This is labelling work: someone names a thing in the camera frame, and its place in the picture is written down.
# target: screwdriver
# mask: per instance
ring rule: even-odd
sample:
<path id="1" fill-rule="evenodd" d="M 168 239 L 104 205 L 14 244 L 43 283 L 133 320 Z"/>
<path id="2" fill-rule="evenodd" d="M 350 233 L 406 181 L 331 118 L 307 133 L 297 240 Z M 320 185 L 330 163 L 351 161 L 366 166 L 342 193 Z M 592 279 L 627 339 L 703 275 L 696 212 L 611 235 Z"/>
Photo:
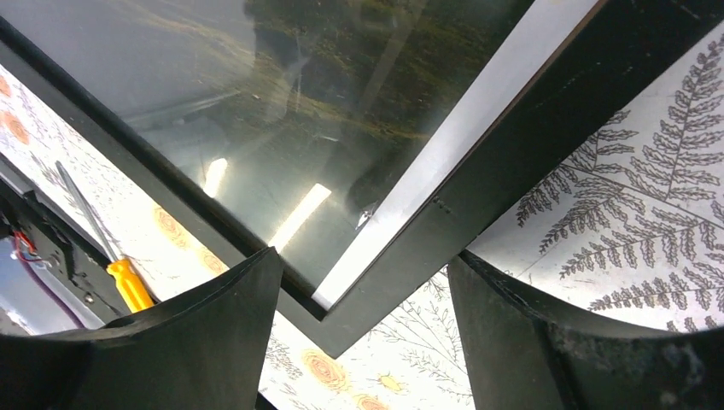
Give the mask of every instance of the screwdriver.
<path id="1" fill-rule="evenodd" d="M 83 215 L 90 223 L 90 227 L 100 238 L 101 246 L 103 246 L 103 249 L 106 251 L 106 256 L 111 260 L 110 265 L 106 267 L 106 272 L 114 277 L 115 287 L 118 289 L 121 297 L 123 297 L 126 305 L 128 305 L 131 313 L 154 306 L 154 302 L 151 300 L 151 296 L 149 296 L 145 286 L 143 286 L 143 282 L 138 275 L 133 272 L 131 262 L 126 258 L 118 256 L 111 247 L 111 244 L 103 233 L 102 222 L 95 217 L 91 210 L 91 205 L 85 200 L 83 194 L 80 193 L 78 186 L 73 182 L 66 168 L 60 161 L 57 161 L 55 166 L 58 168 L 58 173 L 61 175 L 63 184 L 65 184 L 70 191 L 71 196 L 73 196 Z"/>

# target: orange handle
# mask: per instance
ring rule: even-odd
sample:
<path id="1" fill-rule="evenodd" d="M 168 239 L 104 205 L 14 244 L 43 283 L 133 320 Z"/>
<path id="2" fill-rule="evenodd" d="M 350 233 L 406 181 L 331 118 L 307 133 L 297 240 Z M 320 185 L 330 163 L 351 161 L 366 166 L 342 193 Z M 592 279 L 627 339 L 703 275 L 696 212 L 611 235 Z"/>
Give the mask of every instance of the orange handle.
<path id="1" fill-rule="evenodd" d="M 141 279 L 131 269 L 131 262 L 121 259 L 108 265 L 106 271 L 115 278 L 115 287 L 118 289 L 131 313 L 138 312 L 154 306 L 151 296 L 146 291 Z"/>

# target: red wire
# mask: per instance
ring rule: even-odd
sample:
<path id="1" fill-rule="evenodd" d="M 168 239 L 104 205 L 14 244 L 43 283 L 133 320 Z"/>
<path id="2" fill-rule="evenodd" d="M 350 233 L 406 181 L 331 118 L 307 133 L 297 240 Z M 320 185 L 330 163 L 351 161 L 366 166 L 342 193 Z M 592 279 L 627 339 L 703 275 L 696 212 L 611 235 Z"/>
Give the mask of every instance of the red wire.
<path id="1" fill-rule="evenodd" d="M 20 231 L 14 231 L 13 236 L 15 237 L 15 254 L 18 255 L 18 258 L 20 258 L 21 261 L 24 262 L 40 262 L 43 261 L 43 258 L 37 258 L 37 259 L 27 259 L 25 255 L 23 255 L 22 250 L 20 250 L 20 241 L 22 240 L 25 245 L 27 246 L 27 250 L 31 253 L 35 253 L 35 245 L 30 242 L 30 239 L 27 238 L 27 236 L 20 232 Z"/>

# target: orange flower print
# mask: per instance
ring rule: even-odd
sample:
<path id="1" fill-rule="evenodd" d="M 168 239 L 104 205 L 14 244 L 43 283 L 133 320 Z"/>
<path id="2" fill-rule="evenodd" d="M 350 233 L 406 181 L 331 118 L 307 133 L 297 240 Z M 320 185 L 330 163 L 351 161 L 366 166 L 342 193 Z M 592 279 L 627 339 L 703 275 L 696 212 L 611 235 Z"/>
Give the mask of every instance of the orange flower print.
<path id="1" fill-rule="evenodd" d="M 0 94 L 6 97 L 13 96 L 13 92 L 10 90 L 10 84 L 8 84 L 8 81 L 2 75 L 0 75 Z"/>
<path id="2" fill-rule="evenodd" d="M 3 124 L 10 130 L 10 133 L 13 134 L 18 141 L 25 145 L 30 143 L 30 137 L 27 134 L 27 130 L 20 120 L 18 120 L 18 117 L 8 111 L 5 111 L 3 112 L 2 121 Z"/>
<path id="3" fill-rule="evenodd" d="M 359 410 L 389 410 L 389 407 L 371 395 L 358 395 L 354 398 Z"/>
<path id="4" fill-rule="evenodd" d="M 301 361 L 309 369 L 309 372 L 327 389 L 349 389 L 347 373 L 328 355 L 319 350 L 306 350 L 301 356 Z"/>
<path id="5" fill-rule="evenodd" d="M 229 270 L 229 267 L 225 265 L 221 259 L 217 258 L 216 255 L 206 248 L 198 249 L 196 251 L 196 255 L 199 257 L 201 264 L 207 267 L 209 271 L 216 274 L 216 276 L 219 276 L 221 273 Z"/>
<path id="6" fill-rule="evenodd" d="M 190 246 L 189 233 L 163 208 L 159 206 L 154 208 L 154 220 L 171 243 L 181 249 L 187 249 Z"/>

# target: glass panel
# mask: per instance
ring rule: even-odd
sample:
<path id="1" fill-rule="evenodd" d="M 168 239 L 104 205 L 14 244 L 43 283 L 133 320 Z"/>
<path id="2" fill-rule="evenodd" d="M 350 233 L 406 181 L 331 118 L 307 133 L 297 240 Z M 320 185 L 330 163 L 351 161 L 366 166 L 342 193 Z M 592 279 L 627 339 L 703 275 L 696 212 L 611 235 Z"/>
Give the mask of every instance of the glass panel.
<path id="1" fill-rule="evenodd" d="M 277 246 L 311 295 L 531 3 L 26 0 L 0 14 Z"/>

